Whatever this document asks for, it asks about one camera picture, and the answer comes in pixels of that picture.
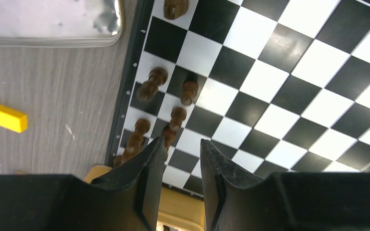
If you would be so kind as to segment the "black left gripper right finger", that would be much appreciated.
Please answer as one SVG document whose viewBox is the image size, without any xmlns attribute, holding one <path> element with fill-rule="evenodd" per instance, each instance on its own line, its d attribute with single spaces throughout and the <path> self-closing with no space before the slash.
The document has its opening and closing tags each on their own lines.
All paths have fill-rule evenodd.
<svg viewBox="0 0 370 231">
<path fill-rule="evenodd" d="M 209 231 L 370 231 L 370 173 L 275 172 L 262 179 L 200 141 Z"/>
</svg>

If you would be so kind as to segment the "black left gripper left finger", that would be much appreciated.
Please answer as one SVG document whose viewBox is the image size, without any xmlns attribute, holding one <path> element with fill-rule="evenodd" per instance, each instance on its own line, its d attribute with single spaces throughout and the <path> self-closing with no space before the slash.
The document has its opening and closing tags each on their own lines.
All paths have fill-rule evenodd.
<svg viewBox="0 0 370 231">
<path fill-rule="evenodd" d="M 153 231 L 164 158 L 158 137 L 90 183 L 66 174 L 0 175 L 0 231 Z"/>
</svg>

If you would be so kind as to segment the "black white folding chessboard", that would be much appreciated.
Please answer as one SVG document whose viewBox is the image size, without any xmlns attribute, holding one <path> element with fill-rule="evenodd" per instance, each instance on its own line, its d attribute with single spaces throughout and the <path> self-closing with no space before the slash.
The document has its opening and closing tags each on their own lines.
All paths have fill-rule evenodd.
<svg viewBox="0 0 370 231">
<path fill-rule="evenodd" d="M 138 4 L 106 164 L 138 119 L 149 144 L 182 107 L 163 182 L 191 195 L 203 194 L 202 139 L 262 178 L 370 172 L 370 0 L 192 0 L 176 20 L 162 0 Z M 168 79 L 140 102 L 155 67 Z M 185 81 L 198 83 L 190 106 Z"/>
</svg>

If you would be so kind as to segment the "tin lid with bears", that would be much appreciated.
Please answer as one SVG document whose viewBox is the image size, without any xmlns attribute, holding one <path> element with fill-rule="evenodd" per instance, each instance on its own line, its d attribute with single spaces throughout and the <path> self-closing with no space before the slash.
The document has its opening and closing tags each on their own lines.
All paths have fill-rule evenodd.
<svg viewBox="0 0 370 231">
<path fill-rule="evenodd" d="M 123 17 L 120 0 L 0 0 L 0 46 L 107 47 Z"/>
</svg>

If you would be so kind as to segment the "gold tin box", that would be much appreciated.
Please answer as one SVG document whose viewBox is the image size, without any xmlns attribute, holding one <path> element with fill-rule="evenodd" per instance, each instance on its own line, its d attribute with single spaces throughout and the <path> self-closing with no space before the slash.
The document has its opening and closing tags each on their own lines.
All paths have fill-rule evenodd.
<svg viewBox="0 0 370 231">
<path fill-rule="evenodd" d="M 171 230 L 204 231 L 204 202 L 163 187 L 159 203 L 157 230 L 161 231 L 163 225 L 171 227 Z"/>
</svg>

